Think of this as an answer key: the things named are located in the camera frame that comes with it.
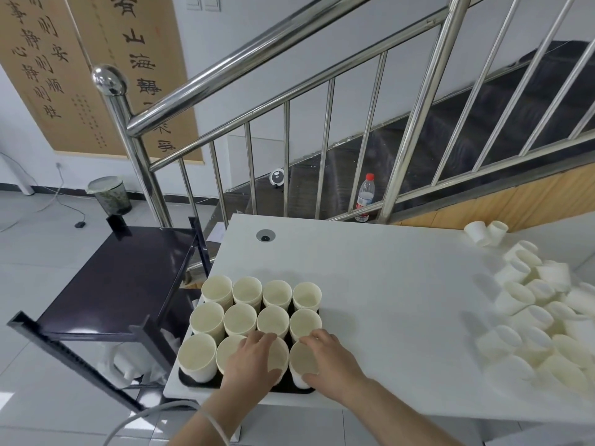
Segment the person's right forearm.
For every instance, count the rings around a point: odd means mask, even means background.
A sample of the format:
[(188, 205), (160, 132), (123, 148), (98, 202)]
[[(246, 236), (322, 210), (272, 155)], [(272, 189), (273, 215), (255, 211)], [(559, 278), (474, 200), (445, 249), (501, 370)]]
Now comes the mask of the person's right forearm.
[(351, 379), (331, 398), (352, 412), (380, 446), (466, 446), (373, 379)]

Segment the clear bottle with red cap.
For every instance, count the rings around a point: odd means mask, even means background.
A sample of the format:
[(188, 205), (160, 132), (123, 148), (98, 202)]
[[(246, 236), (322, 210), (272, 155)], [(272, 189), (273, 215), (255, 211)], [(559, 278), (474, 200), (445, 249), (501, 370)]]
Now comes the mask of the clear bottle with red cap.
[(376, 193), (375, 175), (373, 173), (367, 173), (363, 183), (361, 183), (358, 196), (356, 200), (356, 210), (366, 208), (374, 201)]

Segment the white plastic bag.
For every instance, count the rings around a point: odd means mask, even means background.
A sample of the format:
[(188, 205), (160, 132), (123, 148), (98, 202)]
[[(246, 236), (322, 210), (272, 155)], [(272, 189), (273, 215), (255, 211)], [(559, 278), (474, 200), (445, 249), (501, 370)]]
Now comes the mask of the white plastic bag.
[(99, 342), (102, 353), (97, 371), (115, 388), (122, 390), (141, 378), (142, 383), (166, 384), (168, 373), (136, 342)]

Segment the black carpeted staircase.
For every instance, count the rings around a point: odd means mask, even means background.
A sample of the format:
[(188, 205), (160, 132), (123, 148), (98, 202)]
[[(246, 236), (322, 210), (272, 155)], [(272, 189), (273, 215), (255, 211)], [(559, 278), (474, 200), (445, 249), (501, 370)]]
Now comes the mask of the black carpeted staircase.
[[(581, 41), (551, 43), (537, 71), (520, 96), (510, 119), (495, 141), (493, 149), (486, 157), (484, 166), (517, 157), (588, 45), (588, 42)], [(472, 170), (535, 52), (534, 50), (523, 56), (517, 63), (505, 71), (502, 70), (497, 77), (486, 79), (460, 131), (452, 155), (443, 169), (441, 181)], [(446, 96), (431, 107), (410, 167), (406, 172), (401, 193), (431, 184), (442, 154), (450, 142), (453, 130), (466, 104), (470, 89)], [(594, 101), (595, 54), (587, 62), (532, 149), (567, 138)], [(408, 119), (403, 117), (382, 127), (378, 126), (369, 134), (358, 184), (363, 182), (366, 173), (375, 174), (376, 193), (373, 202), (383, 198), (407, 121)], [(585, 129), (593, 128), (595, 128), (595, 117)], [(333, 145), (328, 150), (324, 168), (320, 219), (328, 219), (347, 211), (361, 141), (362, 134)], [(320, 158), (319, 152), (290, 165), (289, 217), (315, 218)], [(595, 140), (548, 156), (540, 156), (508, 169), (481, 175), (472, 181), (465, 181), (435, 193), (399, 202), (394, 206), (392, 213), (393, 216), (397, 216), (398, 221), (404, 220), (406, 215), (420, 215), (426, 211), (517, 187), (593, 162), (595, 162)], [(256, 192), (257, 214), (283, 216), (282, 188), (273, 188), (268, 179), (262, 175), (256, 179)], [(252, 214), (249, 183), (225, 194), (225, 205), (229, 219), (235, 213)]]

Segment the person's left forearm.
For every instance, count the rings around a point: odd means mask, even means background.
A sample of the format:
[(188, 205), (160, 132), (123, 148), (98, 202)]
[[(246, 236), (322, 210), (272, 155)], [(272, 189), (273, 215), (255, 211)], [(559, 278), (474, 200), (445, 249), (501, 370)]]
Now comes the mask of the person's left forearm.
[(168, 446), (228, 446), (260, 399), (250, 392), (221, 389), (201, 405)]

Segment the heap of white drinking cups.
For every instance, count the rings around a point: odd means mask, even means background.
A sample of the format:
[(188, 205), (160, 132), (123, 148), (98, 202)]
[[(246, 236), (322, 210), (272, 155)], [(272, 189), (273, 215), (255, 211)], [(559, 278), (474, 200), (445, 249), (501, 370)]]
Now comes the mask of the heap of white drinking cups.
[(535, 243), (509, 239), (502, 222), (464, 231), (495, 255), (482, 281), (493, 326), (474, 337), (486, 381), (517, 398), (595, 407), (595, 282)]

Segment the tan calligraphy scroll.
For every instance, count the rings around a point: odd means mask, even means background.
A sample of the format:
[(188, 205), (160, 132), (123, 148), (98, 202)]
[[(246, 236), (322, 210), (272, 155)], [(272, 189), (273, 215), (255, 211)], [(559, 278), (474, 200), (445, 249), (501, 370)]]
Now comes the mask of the tan calligraphy scroll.
[(173, 0), (66, 0), (92, 63), (124, 75), (138, 114), (187, 81)]
[(64, 0), (0, 0), (0, 65), (54, 151), (126, 156)]

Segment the stainless steel stair railing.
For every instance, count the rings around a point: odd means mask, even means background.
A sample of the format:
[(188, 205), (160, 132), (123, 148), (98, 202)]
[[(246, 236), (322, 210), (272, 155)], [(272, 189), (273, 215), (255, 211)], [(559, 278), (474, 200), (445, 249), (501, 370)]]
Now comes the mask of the stainless steel stair railing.
[[(435, 193), (436, 191), (458, 185), (465, 181), (472, 181), (481, 175), (488, 175), (501, 169), (508, 169), (511, 166), (532, 161), (540, 156), (548, 156), (557, 151), (569, 149), (578, 144), (595, 140), (595, 128), (586, 130), (587, 124), (595, 117), (595, 101), (585, 112), (585, 115), (576, 124), (569, 136), (558, 142), (546, 144), (543, 147), (533, 150), (535, 141), (539, 138), (551, 117), (557, 111), (563, 102), (563, 99), (569, 93), (576, 79), (588, 63), (589, 59), (595, 54), (595, 39), (590, 42), (584, 50), (576, 66), (570, 72), (568, 78), (562, 84), (560, 90), (556, 93), (552, 103), (548, 106), (544, 115), (540, 118), (538, 124), (532, 131), (532, 134), (519, 151), (517, 157), (510, 157), (505, 160), (495, 162), (484, 166), (484, 161), (493, 149), (494, 143), (502, 132), (502, 129), (510, 119), (512, 112), (519, 102), (520, 96), (525, 91), (527, 85), (537, 71), (540, 62), (544, 58), (549, 45), (558, 33), (565, 18), (568, 16), (575, 0), (566, 0), (555, 18), (553, 24), (543, 37), (539, 47), (535, 51), (532, 59), (528, 63), (521, 81), (517, 85), (513, 95), (498, 119), (487, 142), (481, 150), (480, 156), (472, 170), (456, 175), (444, 181), (440, 180), (443, 169), (447, 164), (452, 151), (455, 148), (460, 131), (464, 127), (467, 117), (472, 110), (472, 106), (479, 94), (479, 91), (486, 81), (488, 72), (495, 60), (497, 53), (502, 45), (503, 39), (510, 28), (518, 6), (521, 0), (512, 0), (507, 14), (503, 20), (500, 30), (495, 37), (494, 43), (486, 57), (486, 61), (480, 75), (475, 80), (470, 89), (466, 104), (461, 111), (457, 121), (456, 128), (453, 130), (447, 148), (442, 154), (441, 161), (436, 169), (431, 184), (412, 190), (407, 193), (401, 193), (406, 172), (408, 171), (414, 151), (417, 147), (422, 128), (427, 120), (431, 106), (435, 103), (435, 96), (442, 81), (443, 74), (449, 62), (452, 50), (460, 33), (465, 16), (469, 9), (479, 5), (485, 0), (450, 0), (445, 7), (429, 14), (422, 19), (408, 25), (392, 35), (383, 38), (379, 42), (353, 54), (352, 56), (324, 69), (318, 74), (306, 79), (305, 81), (287, 89), (278, 96), (257, 105), (250, 111), (229, 120), (223, 125), (200, 136), (194, 142), (189, 143), (181, 149), (176, 149), (171, 154), (152, 162), (148, 157), (142, 136), (148, 131), (169, 122), (171, 119), (179, 116), (181, 113), (193, 108), (198, 103), (206, 100), (221, 89), (227, 87), (233, 82), (241, 79), (253, 70), (261, 67), (270, 60), (285, 53), (297, 44), (315, 35), (320, 30), (342, 19), (347, 14), (359, 9), (371, 0), (314, 0), (303, 6), (290, 16), (276, 23), (273, 27), (267, 29), (264, 33), (255, 37), (247, 44), (243, 45), (226, 58), (215, 63), (211, 67), (197, 74), (188, 82), (179, 88), (173, 90), (168, 95), (162, 97), (156, 103), (150, 104), (148, 108), (137, 115), (132, 114), (127, 98), (127, 82), (121, 72), (113, 66), (99, 65), (92, 70), (92, 79), (95, 87), (103, 94), (108, 111), (118, 128), (123, 145), (125, 146), (128, 158), (135, 167), (135, 172), (143, 187), (146, 200), (153, 210), (156, 220), (163, 227), (170, 227), (171, 220), (168, 209), (165, 207), (165, 200), (161, 193), (160, 185), (155, 178), (155, 172), (167, 165), (178, 161), (180, 171), (187, 189), (187, 196), (192, 204), (192, 189), (184, 164), (184, 158), (191, 152), (209, 146), (212, 163), (214, 167), (215, 180), (217, 183), (219, 202), (221, 203), (221, 213), (224, 223), (228, 224), (226, 205), (224, 201), (224, 191), (221, 183), (221, 176), (216, 157), (215, 144), (216, 139), (226, 135), (233, 130), (244, 127), (245, 141), (249, 164), (249, 184), (251, 191), (251, 201), (253, 214), (257, 214), (257, 194), (256, 179), (253, 165), (252, 136), (250, 130), (251, 121), (258, 119), (270, 111), (283, 107), (284, 113), (284, 183), (289, 184), (289, 139), (290, 139), (290, 103), (293, 99), (304, 95), (307, 92), (328, 84), (327, 105), (325, 108), (325, 132), (323, 146), (321, 149), (318, 185), (316, 192), (315, 218), (320, 218), (322, 190), (324, 187), (324, 168), (325, 160), (328, 155), (328, 135), (330, 133), (331, 114), (334, 102), (334, 88), (336, 78), (369, 60), (378, 57), (377, 73), (374, 80), (374, 89), (369, 104), (367, 123), (362, 135), (360, 154), (354, 174), (354, 182), (350, 195), (348, 210), (345, 213), (329, 217), (329, 221), (346, 221), (362, 215), (370, 215), (379, 212), (378, 220), (386, 223), (394, 206), (399, 202), (418, 198), (424, 194)], [(415, 103), (409, 113), (405, 116), (408, 119), (405, 132), (399, 145), (398, 155), (390, 174), (389, 182), (383, 198), (359, 209), (354, 209), (356, 202), (356, 190), (358, 188), (359, 177), (361, 176), (362, 165), (365, 158), (365, 151), (369, 140), (369, 134), (372, 130), (372, 121), (376, 112), (377, 99), (380, 94), (381, 83), (383, 79), (386, 60), (389, 52), (420, 36), (434, 28), (439, 28), (435, 44), (430, 54), (430, 60), (421, 81), (420, 90)]]

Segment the black serving tray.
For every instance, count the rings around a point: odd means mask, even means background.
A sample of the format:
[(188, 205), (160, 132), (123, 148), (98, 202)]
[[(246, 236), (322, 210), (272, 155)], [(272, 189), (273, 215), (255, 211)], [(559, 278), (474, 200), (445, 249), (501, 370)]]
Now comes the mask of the black serving tray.
[[(233, 354), (237, 350), (237, 346), (239, 345), (243, 336), (241, 335), (229, 335), (227, 332), (224, 332), (224, 337), (222, 341), (219, 343), (217, 347), (217, 351), (214, 355), (215, 364), (217, 365), (217, 372), (212, 379), (205, 382), (197, 382), (193, 379), (190, 375), (186, 374), (182, 367), (179, 371), (179, 379), (180, 382), (189, 388), (201, 388), (201, 389), (219, 389), (221, 386), (221, 382), (223, 380), (223, 372), (225, 370), (225, 366), (227, 363), (228, 358), (231, 354)], [(293, 340), (289, 334), (281, 335), (280, 338), (284, 339), (288, 348), (289, 352), (293, 346)], [(271, 392), (273, 393), (280, 393), (280, 394), (310, 394), (313, 393), (315, 390), (300, 390), (298, 389), (295, 384), (293, 383), (292, 375), (290, 373), (289, 367), (287, 372), (284, 374), (281, 382), (273, 386)]]

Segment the person's left hand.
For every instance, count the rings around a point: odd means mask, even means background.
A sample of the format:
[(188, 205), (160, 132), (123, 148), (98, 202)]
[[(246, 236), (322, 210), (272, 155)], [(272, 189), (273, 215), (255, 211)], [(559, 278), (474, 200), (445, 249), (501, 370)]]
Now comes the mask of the person's left hand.
[(257, 394), (261, 401), (274, 386), (280, 370), (267, 371), (269, 352), (242, 352), (242, 340), (227, 360), (221, 389)]

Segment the black metal shelf cart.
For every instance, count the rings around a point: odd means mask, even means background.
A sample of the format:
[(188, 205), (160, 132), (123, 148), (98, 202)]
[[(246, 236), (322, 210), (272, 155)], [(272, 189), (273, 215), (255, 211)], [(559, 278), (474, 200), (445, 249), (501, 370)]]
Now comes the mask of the black metal shelf cart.
[(169, 377), (176, 353), (161, 329), (184, 338), (199, 290), (180, 286), (196, 251), (211, 263), (197, 216), (190, 228), (129, 226), (109, 216), (111, 234), (62, 292), (33, 320), (15, 314), (7, 326), (134, 413), (145, 410), (64, 342), (140, 344)]

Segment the person's right hand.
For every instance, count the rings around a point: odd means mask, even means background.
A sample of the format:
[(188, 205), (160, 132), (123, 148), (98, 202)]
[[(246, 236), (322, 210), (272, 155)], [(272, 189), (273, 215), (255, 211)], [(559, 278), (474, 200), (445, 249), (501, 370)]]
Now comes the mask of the person's right hand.
[(300, 337), (299, 341), (311, 348), (318, 364), (318, 373), (324, 374), (326, 379), (323, 385), (309, 386), (351, 409), (371, 382), (354, 355), (341, 345), (335, 335), (324, 329), (313, 330), (310, 335)]

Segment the rows of cream drinking cups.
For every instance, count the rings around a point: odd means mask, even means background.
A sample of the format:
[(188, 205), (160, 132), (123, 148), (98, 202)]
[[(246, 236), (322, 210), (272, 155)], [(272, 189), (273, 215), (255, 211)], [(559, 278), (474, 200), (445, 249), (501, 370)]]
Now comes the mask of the rows of cream drinking cups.
[(253, 330), (289, 334), (293, 343), (322, 328), (320, 287), (302, 282), (295, 287), (284, 280), (265, 284), (256, 277), (236, 282), (224, 275), (209, 277), (202, 286), (202, 302), (189, 319), (190, 335), (177, 353), (180, 368), (197, 382), (217, 372), (214, 355), (224, 332), (244, 338)]

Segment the wooden stair stringer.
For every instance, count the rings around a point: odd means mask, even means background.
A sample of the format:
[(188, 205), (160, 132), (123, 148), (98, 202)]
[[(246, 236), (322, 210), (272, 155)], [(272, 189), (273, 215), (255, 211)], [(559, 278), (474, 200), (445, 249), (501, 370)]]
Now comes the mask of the wooden stair stringer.
[(595, 212), (595, 162), (517, 187), (406, 215), (391, 225), (462, 230), (473, 221), (499, 221), (510, 232)]

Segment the cream paper cup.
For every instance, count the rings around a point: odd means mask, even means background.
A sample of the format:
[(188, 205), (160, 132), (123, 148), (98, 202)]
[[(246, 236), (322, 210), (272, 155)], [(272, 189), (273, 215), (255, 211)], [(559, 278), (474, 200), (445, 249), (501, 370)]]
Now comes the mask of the cream paper cup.
[(284, 339), (277, 337), (272, 343), (268, 355), (267, 371), (271, 372), (274, 369), (279, 369), (277, 381), (274, 386), (278, 385), (289, 367), (289, 348)]
[(318, 364), (311, 348), (300, 341), (296, 342), (289, 352), (289, 370), (293, 383), (298, 389), (311, 390), (312, 387), (303, 380), (303, 375), (317, 375), (319, 372)]

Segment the black bin with plastic liner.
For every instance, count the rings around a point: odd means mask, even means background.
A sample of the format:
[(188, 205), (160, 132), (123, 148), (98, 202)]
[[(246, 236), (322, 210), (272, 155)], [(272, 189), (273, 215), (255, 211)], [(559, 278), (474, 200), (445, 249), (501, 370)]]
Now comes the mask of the black bin with plastic liner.
[(120, 177), (107, 176), (88, 183), (86, 193), (93, 195), (108, 216), (126, 215), (132, 210), (129, 196)]

